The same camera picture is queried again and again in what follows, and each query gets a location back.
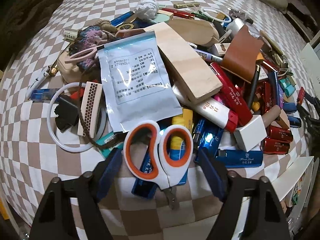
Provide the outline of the orange white scissors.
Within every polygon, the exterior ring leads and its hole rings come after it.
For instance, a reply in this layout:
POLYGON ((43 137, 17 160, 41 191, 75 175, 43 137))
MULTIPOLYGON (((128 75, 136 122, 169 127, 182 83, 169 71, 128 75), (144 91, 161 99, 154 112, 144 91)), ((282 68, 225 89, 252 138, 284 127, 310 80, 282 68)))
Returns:
POLYGON ((138 123, 131 129, 124 140, 123 156, 125 163, 131 173, 138 179, 150 181, 164 192, 169 207, 176 210, 180 204, 173 192, 173 188, 178 185, 188 170, 193 153, 193 139, 189 130, 182 125, 171 125, 163 134, 160 134, 159 125, 153 120, 145 120, 138 123), (140 171, 131 158, 131 144, 134 137, 141 131, 148 130, 151 133, 149 142, 149 157, 152 166, 150 173, 140 171), (173 135, 180 136, 185 141, 185 153, 181 159, 171 159, 167 153, 167 142, 173 135))

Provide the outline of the teal lighter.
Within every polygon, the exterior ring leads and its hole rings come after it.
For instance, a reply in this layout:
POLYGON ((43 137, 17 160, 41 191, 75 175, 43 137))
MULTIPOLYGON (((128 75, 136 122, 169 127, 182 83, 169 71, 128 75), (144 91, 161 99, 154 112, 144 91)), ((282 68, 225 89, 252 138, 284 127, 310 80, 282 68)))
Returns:
POLYGON ((286 97, 290 97, 294 91, 296 90, 295 87, 290 82, 289 78, 283 78, 279 80, 280 86, 282 90, 284 91, 286 97))

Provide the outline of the white red lighter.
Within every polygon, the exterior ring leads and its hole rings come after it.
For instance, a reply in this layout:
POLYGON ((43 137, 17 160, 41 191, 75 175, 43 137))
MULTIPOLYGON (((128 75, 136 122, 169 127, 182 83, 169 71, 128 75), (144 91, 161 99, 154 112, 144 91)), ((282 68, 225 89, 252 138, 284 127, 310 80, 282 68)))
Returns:
POLYGON ((238 115, 215 99, 208 98, 203 102, 194 104, 180 92, 176 84, 172 86, 172 91, 181 104, 190 107, 219 128, 223 128, 230 133, 233 133, 237 128, 238 115))

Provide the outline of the honeycomb match box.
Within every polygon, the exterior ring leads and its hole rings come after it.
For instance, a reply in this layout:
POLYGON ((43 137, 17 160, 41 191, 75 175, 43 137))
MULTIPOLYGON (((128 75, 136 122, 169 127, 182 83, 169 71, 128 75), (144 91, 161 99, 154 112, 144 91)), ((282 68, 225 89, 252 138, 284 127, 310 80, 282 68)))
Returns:
POLYGON ((94 138, 95 135, 102 91, 102 84, 86 82, 81 103, 81 114, 91 138, 94 138))

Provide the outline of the red metallic pen box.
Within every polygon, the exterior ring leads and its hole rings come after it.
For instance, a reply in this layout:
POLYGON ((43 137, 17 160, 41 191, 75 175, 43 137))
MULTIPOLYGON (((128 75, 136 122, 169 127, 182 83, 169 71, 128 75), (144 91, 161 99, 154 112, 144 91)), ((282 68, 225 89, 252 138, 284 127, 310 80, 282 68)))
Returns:
POLYGON ((210 68, 222 83, 220 92, 223 94, 227 106, 238 115, 239 124, 245 126, 253 117, 247 103, 217 63, 211 63, 210 68))

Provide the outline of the white cardboard sorting box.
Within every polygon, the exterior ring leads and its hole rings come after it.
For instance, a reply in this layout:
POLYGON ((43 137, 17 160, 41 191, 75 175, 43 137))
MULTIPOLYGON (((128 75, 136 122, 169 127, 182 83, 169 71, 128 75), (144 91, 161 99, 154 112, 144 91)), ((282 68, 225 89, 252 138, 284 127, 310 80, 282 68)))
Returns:
POLYGON ((272 182, 285 213, 290 237, 297 234, 303 224, 318 168, 318 158, 299 157, 272 182))

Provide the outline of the blue white foil pouch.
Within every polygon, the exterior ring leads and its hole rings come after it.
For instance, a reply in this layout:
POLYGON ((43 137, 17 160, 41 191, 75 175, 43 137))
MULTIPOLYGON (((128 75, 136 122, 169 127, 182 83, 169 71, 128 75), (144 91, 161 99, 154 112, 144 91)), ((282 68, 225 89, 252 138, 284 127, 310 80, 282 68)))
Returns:
POLYGON ((139 122, 182 113, 157 46, 154 31, 105 44, 98 50, 106 111, 114 132, 139 122))

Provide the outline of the brown leather case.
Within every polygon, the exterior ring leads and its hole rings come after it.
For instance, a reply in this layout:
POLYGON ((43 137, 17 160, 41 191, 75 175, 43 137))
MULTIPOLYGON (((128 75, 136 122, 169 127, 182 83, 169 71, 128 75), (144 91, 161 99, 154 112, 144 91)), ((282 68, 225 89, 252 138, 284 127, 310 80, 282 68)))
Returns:
POLYGON ((221 67, 251 83, 255 74, 255 63, 263 41, 253 37, 244 25, 234 36, 221 62, 221 67))

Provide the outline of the light wooden block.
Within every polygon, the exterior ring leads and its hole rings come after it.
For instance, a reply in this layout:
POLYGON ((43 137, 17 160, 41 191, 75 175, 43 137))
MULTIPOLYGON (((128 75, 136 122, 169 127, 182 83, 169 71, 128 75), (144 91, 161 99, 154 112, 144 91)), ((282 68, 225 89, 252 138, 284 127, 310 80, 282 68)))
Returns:
POLYGON ((169 25, 164 22, 146 27, 154 31, 164 63, 172 72, 183 92, 193 103, 215 95, 222 83, 200 55, 169 25))

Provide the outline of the crochet purple pouch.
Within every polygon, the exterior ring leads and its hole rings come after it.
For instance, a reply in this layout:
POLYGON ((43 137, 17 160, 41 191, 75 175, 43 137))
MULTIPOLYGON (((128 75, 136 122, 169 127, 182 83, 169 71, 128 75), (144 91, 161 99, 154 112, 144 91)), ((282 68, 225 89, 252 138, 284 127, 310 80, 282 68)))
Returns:
MULTIPOLYGON (((96 47, 102 42, 107 42, 108 38, 110 38, 109 34, 101 30, 101 28, 97 25, 92 25, 87 27, 84 30, 78 32, 78 36, 75 39, 74 43, 70 45, 68 50, 68 55, 71 57, 76 53, 79 53, 85 49, 89 49, 92 47, 96 47)), ((95 56, 90 56, 84 59, 84 61, 80 61, 76 64, 81 71, 86 70, 93 62, 95 56)))

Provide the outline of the white knotted ball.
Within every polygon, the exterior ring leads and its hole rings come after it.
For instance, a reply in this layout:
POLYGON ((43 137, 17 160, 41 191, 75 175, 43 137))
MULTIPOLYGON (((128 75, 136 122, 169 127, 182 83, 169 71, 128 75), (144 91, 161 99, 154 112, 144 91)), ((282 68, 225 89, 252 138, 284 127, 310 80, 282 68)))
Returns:
POLYGON ((134 13, 141 20, 153 20, 159 11, 159 3, 156 0, 140 0, 134 13))

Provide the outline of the dark brown folded blanket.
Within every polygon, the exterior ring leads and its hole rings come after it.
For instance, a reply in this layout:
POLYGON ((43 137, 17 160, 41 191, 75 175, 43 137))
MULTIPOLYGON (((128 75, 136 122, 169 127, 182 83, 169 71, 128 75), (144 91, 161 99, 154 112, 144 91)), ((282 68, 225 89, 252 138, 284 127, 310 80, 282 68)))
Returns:
POLYGON ((63 0, 1 0, 1 68, 49 22, 63 0))

